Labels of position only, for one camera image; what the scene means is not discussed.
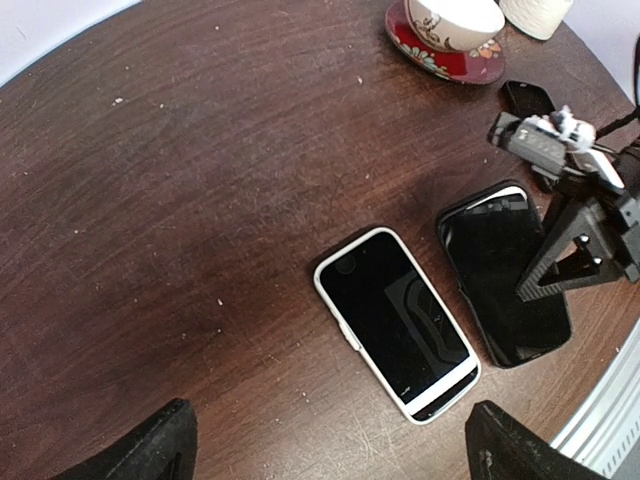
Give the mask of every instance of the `red saucer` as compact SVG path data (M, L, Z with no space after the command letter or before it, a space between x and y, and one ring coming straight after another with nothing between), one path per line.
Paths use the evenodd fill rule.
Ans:
M389 7L385 18L387 33L396 47L427 72L457 83L486 85L504 73L502 47L489 40L464 53L444 53L426 46L413 32L402 0Z

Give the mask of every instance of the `white teacup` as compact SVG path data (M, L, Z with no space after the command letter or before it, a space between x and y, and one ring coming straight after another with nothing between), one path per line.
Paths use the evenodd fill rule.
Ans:
M504 27L494 0L404 0L411 28L441 52L478 48Z

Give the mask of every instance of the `dark wood surface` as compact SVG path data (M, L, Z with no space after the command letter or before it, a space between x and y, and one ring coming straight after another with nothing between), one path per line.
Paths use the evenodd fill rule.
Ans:
M149 1L0 90L0 477L60 472L176 396L197 410L199 479L465 478L463 425L484 399L546 440L561 429L638 318L638 288L571 293L567 346L489 363L432 225L529 177L485 141L500 82L418 70L385 38L385 8ZM566 27L500 39L505 78L599 125L629 110ZM403 237L484 363L426 427L311 283L372 224Z

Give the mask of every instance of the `black object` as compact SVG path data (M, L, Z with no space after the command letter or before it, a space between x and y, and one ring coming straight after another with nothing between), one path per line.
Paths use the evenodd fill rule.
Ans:
M193 407L174 399L106 450L52 480L191 480L197 448Z
M547 91L537 85L508 80L502 85L502 93L507 100L509 112L519 118L527 118L533 115L541 117L549 115L556 109ZM553 186L559 177L550 175L548 170L539 169L536 165L532 165L531 170L538 188L545 193L552 193Z
M556 107L544 88L530 83L508 80L502 85L509 111L520 118L548 115Z
M619 161L622 165L632 160L622 155ZM637 282L640 197L604 187L595 174L563 177L556 191L544 219L548 236L524 271L517 285L518 294L532 300L624 276ZM572 242L576 251L557 261ZM549 273L552 266L557 273Z
M526 303L515 290L545 238L521 185L501 182L462 200L438 215L436 230L498 366L522 365L569 340L562 293Z
M602 480L565 457L493 402L477 403L465 424L472 480Z
M597 138L640 120L640 37L633 71L635 110L601 128ZM622 188L603 181L597 173L567 166L564 156L560 158L565 145L558 136L531 124L523 126L511 114L498 117L489 141L549 175L561 176L555 186L558 194L544 220L548 236L517 284L524 300L622 277L632 283L640 280L640 136L619 154L598 144L593 147L616 157L613 166ZM571 242L576 245L575 253L557 262Z

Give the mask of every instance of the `round table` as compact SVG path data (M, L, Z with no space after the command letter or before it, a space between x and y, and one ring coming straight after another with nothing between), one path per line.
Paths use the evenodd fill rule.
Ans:
M0 476L40 479L173 397L199 479L468 477L490 399L551 440L640 314L625 282L568 295L573 338L491 365L434 218L528 168L485 137L501 82L453 85L385 36L385 2L149 1L0 90ZM504 79L597 126L631 106L565 26L499 36ZM636 132L620 132L621 148ZM344 340L311 271L384 224L484 364L445 415L407 422Z

